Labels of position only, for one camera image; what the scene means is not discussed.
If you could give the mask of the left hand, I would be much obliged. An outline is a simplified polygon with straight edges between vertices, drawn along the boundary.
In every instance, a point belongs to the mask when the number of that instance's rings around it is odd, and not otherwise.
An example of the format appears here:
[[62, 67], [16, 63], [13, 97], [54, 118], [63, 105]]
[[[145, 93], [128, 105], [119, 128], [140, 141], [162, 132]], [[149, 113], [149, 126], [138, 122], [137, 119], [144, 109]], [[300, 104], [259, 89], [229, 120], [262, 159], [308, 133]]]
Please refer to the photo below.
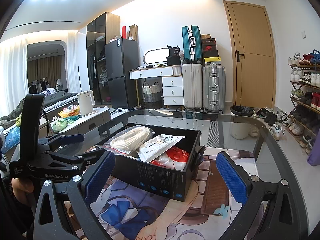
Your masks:
[[27, 205], [27, 195], [33, 193], [34, 186], [31, 181], [22, 180], [20, 178], [12, 178], [12, 191], [16, 199], [22, 204]]

